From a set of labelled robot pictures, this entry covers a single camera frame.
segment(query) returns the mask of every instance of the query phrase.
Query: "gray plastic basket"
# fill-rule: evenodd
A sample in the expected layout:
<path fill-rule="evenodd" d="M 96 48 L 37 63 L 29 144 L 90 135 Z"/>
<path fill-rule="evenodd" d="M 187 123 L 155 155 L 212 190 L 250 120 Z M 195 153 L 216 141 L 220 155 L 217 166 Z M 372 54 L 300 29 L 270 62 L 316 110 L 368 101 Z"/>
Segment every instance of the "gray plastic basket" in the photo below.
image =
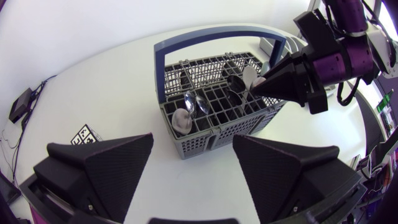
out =
<path fill-rule="evenodd" d="M 243 100 L 242 105 L 232 106 L 229 102 L 226 97 L 226 91 L 229 89 L 226 79 L 229 75 L 242 77 L 243 68 L 248 65 L 255 68 L 257 73 L 261 71 L 262 63 L 250 52 L 226 53 L 225 55 L 210 58 L 185 60 L 164 67 L 164 55 L 166 53 L 172 52 L 176 48 L 183 48 L 182 43 L 185 47 L 192 45 L 190 41 L 193 38 L 195 39 L 195 37 L 197 38 L 193 42 L 194 44 L 207 41 L 209 40 L 209 33 L 218 32 L 217 36 L 210 38 L 217 39 L 222 36 L 220 34 L 225 34 L 228 30 L 233 33 L 224 37 L 245 34 L 254 35 L 253 33 L 248 34 L 248 30 L 256 30 L 255 35 L 274 38 L 277 40 L 276 43 L 280 42 L 284 45 L 283 36 L 263 28 L 234 27 L 234 29 L 231 29 L 231 27 L 227 27 L 226 30 L 222 29 L 222 32 L 219 29 L 212 29 L 210 32 L 209 29 L 199 30 L 155 45 L 156 70 L 159 71 L 162 68 L 161 72 L 155 73 L 160 110 L 167 130 L 182 159 L 197 156 L 207 149 L 213 150 L 225 146 L 232 142 L 235 134 L 252 134 L 261 130 L 285 103 L 285 101 L 273 98 L 253 96 L 247 90 L 239 93 Z M 159 51 L 167 48 L 167 46 L 171 49 L 159 54 Z M 277 58 L 280 58 L 282 52 L 282 47 L 280 46 L 275 45 L 278 49 L 274 50 L 275 53 L 271 56 L 271 66 L 275 65 Z M 172 115 L 177 108 L 186 109 L 183 94 L 188 90 L 204 97 L 210 103 L 211 111 L 209 115 L 206 115 L 198 110 L 192 122 L 191 132 L 183 136 L 173 130 Z"/>

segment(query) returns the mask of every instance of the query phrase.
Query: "spoon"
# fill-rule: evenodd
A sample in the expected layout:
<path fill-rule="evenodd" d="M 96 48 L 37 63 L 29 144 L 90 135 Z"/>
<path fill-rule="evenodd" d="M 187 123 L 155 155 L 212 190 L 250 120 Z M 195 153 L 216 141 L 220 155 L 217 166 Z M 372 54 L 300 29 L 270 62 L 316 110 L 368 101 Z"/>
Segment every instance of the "spoon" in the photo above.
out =
<path fill-rule="evenodd" d="M 245 84 L 243 82 L 243 80 L 241 78 L 239 78 L 237 75 L 230 75 L 228 76 L 228 78 L 226 79 L 226 82 L 229 86 L 229 88 L 233 91 L 235 91 L 236 93 L 240 93 L 242 91 L 244 91 L 245 89 Z"/>
<path fill-rule="evenodd" d="M 177 109 L 172 116 L 172 127 L 174 131 L 186 135 L 192 129 L 192 118 L 190 113 L 185 109 Z"/>
<path fill-rule="evenodd" d="M 271 66 L 269 65 L 269 62 L 264 62 L 261 67 L 260 76 L 263 77 L 270 69 Z"/>
<path fill-rule="evenodd" d="M 192 118 L 194 118 L 197 115 L 196 111 L 196 104 L 197 104 L 197 99 L 195 97 L 195 94 L 191 91 L 187 91 L 184 94 L 184 101 L 185 101 L 185 106 L 187 107 L 187 111 L 191 115 Z"/>
<path fill-rule="evenodd" d="M 226 97 L 229 100 L 229 102 L 231 102 L 232 106 L 242 105 L 241 97 L 233 90 L 227 90 Z"/>
<path fill-rule="evenodd" d="M 251 91 L 254 87 L 260 85 L 260 84 L 261 84 L 262 82 L 264 82 L 265 80 L 266 80 L 266 78 L 264 78 L 264 77 L 258 77 L 258 78 L 256 78 L 255 80 L 253 80 L 253 82 L 252 82 L 251 85 L 250 85 L 250 91 Z"/>
<path fill-rule="evenodd" d="M 257 71 L 252 66 L 246 66 L 243 69 L 243 82 L 246 89 L 250 89 L 250 85 L 257 78 Z"/>
<path fill-rule="evenodd" d="M 209 114 L 210 112 L 210 105 L 209 102 L 207 102 L 206 99 L 204 99 L 203 97 L 197 95 L 197 103 L 199 108 L 205 113 L 205 114 Z"/>

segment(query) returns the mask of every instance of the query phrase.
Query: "black device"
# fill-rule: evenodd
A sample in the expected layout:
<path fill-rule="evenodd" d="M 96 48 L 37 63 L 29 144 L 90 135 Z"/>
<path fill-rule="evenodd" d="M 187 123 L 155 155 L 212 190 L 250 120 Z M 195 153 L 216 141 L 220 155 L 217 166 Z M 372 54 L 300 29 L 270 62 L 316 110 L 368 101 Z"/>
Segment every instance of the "black device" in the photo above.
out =
<path fill-rule="evenodd" d="M 152 134 L 82 145 L 47 146 L 21 190 L 49 223 L 75 211 L 122 223 L 153 146 Z"/>
<path fill-rule="evenodd" d="M 13 123 L 17 122 L 24 114 L 26 114 L 30 105 L 32 104 L 32 90 L 28 88 L 25 92 L 18 97 L 12 104 L 9 119 Z"/>
<path fill-rule="evenodd" d="M 7 180 L 0 172 L 0 193 L 8 205 L 21 196 L 21 191 L 18 190 L 10 181 Z"/>
<path fill-rule="evenodd" d="M 235 135 L 233 148 L 261 223 L 338 223 L 366 191 L 360 175 L 337 159 L 336 146 Z"/>

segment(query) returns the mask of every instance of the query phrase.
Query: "black cable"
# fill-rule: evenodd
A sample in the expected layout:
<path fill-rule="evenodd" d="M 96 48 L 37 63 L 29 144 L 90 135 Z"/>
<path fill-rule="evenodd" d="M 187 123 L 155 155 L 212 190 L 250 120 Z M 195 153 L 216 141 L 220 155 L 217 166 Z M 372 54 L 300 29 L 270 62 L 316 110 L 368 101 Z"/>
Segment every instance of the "black cable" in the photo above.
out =
<path fill-rule="evenodd" d="M 333 20 L 331 19 L 331 13 L 330 13 L 330 11 L 331 11 L 331 10 L 330 10 L 330 6 L 327 5 L 327 6 L 326 6 L 326 15 L 327 15 L 327 17 L 328 17 L 329 26 L 330 26 L 330 28 L 332 29 L 332 31 L 333 31 L 334 33 L 338 34 L 338 35 L 343 36 L 343 37 L 348 37 L 347 34 L 345 34 L 343 31 L 341 31 L 341 30 L 339 30 L 337 27 L 335 27 L 335 25 L 334 25 L 334 23 L 333 23 Z"/>
<path fill-rule="evenodd" d="M 365 2 L 365 0 L 362 0 L 362 4 L 365 6 L 366 10 L 368 10 L 368 12 L 372 15 L 373 19 L 381 27 L 381 29 L 383 30 L 384 34 L 387 37 L 387 43 L 390 46 L 390 57 L 389 57 L 390 58 L 390 66 L 392 68 L 397 62 L 397 55 L 396 55 L 397 52 L 396 52 L 396 49 L 394 48 L 394 44 L 392 44 L 392 39 L 391 39 L 390 35 L 387 33 L 386 28 L 383 26 L 383 24 L 380 22 L 380 20 L 377 17 L 377 15 L 375 15 L 375 13 L 369 7 L 369 5 Z"/>
<path fill-rule="evenodd" d="M 49 81 L 50 79 L 52 79 L 52 78 L 54 78 L 54 77 L 56 77 L 56 76 L 57 76 L 57 75 L 53 75 L 53 76 L 47 78 L 46 80 L 42 81 L 42 83 L 32 92 L 32 94 L 35 93 L 35 92 L 37 92 L 37 90 L 38 90 L 44 83 L 47 83 L 47 81 Z"/>
<path fill-rule="evenodd" d="M 356 79 L 355 85 L 354 85 L 353 89 L 351 90 L 351 93 L 347 96 L 347 98 L 345 100 L 343 100 L 341 97 L 341 94 L 343 92 L 344 83 L 342 82 L 342 83 L 338 84 L 337 101 L 339 102 L 339 104 L 341 106 L 347 106 L 353 100 L 356 90 L 358 89 L 359 81 L 361 81 L 361 77 L 358 77 Z"/>
<path fill-rule="evenodd" d="M 44 87 L 45 87 L 45 84 L 47 83 L 47 81 L 48 81 L 49 79 L 51 79 L 51 78 L 53 78 L 53 77 L 56 77 L 56 75 L 53 75 L 52 77 L 50 77 L 50 78 L 48 78 L 48 79 L 42 81 L 42 83 L 32 92 L 32 95 L 31 95 L 31 96 L 32 96 L 33 99 L 35 100 L 35 104 L 34 104 L 33 108 L 30 109 L 30 110 L 28 111 L 28 113 L 24 116 L 24 119 L 22 119 L 22 123 L 21 123 L 21 126 L 22 126 L 22 133 L 21 133 L 21 136 L 19 137 L 16 150 L 14 151 L 14 155 L 12 156 L 12 165 L 13 165 L 13 167 L 14 167 L 14 170 L 12 171 L 12 179 L 13 179 L 13 180 L 16 179 L 16 178 L 15 178 L 15 175 L 16 175 L 16 172 L 17 172 L 17 162 L 18 162 L 19 148 L 20 148 L 20 146 L 21 146 L 22 138 L 24 137 L 24 133 L 25 133 L 25 129 L 26 129 L 27 123 L 29 122 L 30 117 L 32 116 L 33 110 L 35 110 L 35 108 L 36 108 L 36 106 L 37 106 L 37 103 L 38 103 L 38 101 L 39 101 L 40 95 L 41 95 L 42 92 L 43 92 L 43 89 L 44 89 Z"/>

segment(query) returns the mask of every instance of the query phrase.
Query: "white wall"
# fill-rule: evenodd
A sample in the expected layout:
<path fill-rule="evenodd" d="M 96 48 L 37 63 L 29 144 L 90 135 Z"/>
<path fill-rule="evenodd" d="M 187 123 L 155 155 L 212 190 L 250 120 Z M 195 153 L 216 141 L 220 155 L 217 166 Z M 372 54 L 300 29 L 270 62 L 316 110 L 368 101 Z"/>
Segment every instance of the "white wall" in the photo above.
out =
<path fill-rule="evenodd" d="M 148 35 L 255 22 L 296 34 L 310 0 L 8 0 L 0 12 L 0 128 L 28 87 L 77 62 Z"/>

